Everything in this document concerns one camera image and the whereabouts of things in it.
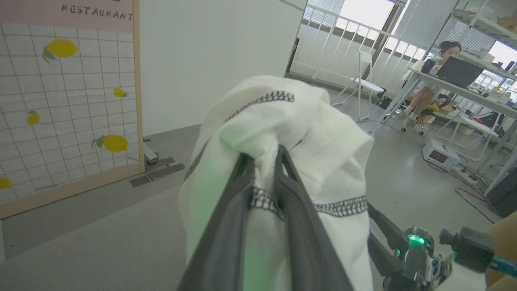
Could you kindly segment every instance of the lemon illustration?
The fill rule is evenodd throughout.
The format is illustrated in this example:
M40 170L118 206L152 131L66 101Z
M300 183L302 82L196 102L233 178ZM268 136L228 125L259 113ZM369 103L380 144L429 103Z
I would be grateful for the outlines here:
M121 88L113 88L113 95L122 98L126 97L128 93L124 92Z
M103 135L92 141L92 148L94 144L96 144L98 148L104 145L110 152L123 152L128 150L128 141L120 135Z
M35 125L39 123L39 114L34 110L29 110L27 112L27 124L28 125Z
M58 57L71 57L75 55L79 48L68 39L54 39L47 44L46 48L43 48L43 59L50 63L47 59L56 60Z
M11 181L5 177L0 177L0 189L11 188Z

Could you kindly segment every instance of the tiled wall panel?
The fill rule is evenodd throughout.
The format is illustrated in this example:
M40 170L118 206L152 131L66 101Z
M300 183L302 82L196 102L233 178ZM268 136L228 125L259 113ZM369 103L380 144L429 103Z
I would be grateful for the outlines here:
M0 33L0 203L139 162L132 34Z

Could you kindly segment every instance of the laptop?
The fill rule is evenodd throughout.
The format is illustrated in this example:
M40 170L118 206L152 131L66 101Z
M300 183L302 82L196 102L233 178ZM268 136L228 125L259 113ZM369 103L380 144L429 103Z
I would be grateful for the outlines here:
M467 61L449 57L435 77L466 89L478 78L483 70L484 68Z

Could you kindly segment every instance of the white desk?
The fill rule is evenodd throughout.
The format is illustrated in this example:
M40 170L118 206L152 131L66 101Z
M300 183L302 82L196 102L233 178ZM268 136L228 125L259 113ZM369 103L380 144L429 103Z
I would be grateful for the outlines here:
M382 123L385 123L386 122L386 119L388 118L386 115L391 113L389 115L392 116L393 112L402 104L402 102L404 102L408 97L409 95L411 94L411 92L415 89L415 87L417 86L417 84L420 82L420 81L424 81L428 84L431 84L431 85L435 85L435 86L438 86L444 90L447 90L449 92L452 92L452 93L455 93L455 94L458 94L460 95L461 97L464 97L464 98L467 98L471 101L474 101L482 106L485 106L485 107L488 107L496 112L500 112L506 116L509 116L511 118L513 118L515 121L512 123L512 125L510 126L510 128L508 128L508 130L505 132L505 135L503 136L503 138L501 139L501 141L499 143L497 143L497 146L495 147L495 149L490 153L488 154L488 156L483 160L483 162L481 163L481 165L479 166L479 170L481 170L487 163L488 161L493 157L493 155L495 153L497 153L501 147L503 146L503 144L506 143L506 141L508 141L508 139L510 139L510 136L517 130L517 110L514 110L506 105L503 105L503 104L500 104L500 103L496 103L496 102L492 102L490 100L488 100L487 98L477 94L477 93L474 93L470 90L467 90L465 88L461 88L461 87L458 87L456 85L453 85L451 83L448 83L448 82L445 82L443 80L440 80L438 78L435 78L433 76L430 76L428 74L424 74L420 71L417 71L417 70L413 70L413 69L410 69L413 74L411 74L411 77L409 78L409 80L406 82L406 85L404 87L402 87L402 90L397 94L397 96L395 97L395 99L390 103L390 105L388 106L388 108L386 108L386 110L384 111L384 113L381 115L381 117L379 117L379 119L377 120L378 122L378 126L375 128L375 131L377 131L380 127L381 127L381 124ZM509 159L506 161L506 163L504 164L503 168L499 171L499 174L497 175L497 177L494 179L494 181L492 182L492 184L490 184L490 186L488 187L488 189L485 191L485 196L487 195L487 193L502 179L503 175L506 173L506 171L510 168L510 166L517 160L517 151L514 151L511 156L509 157Z

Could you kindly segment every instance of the white cloth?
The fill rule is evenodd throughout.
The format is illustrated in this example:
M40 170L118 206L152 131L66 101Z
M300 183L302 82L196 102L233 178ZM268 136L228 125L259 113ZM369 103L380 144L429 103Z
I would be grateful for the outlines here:
M367 248L364 168L372 138L329 105L328 93L290 79L241 82L205 118L180 190L187 261L240 153L255 159L244 290L291 290L282 215L269 199L278 144L284 145L356 291L373 290Z

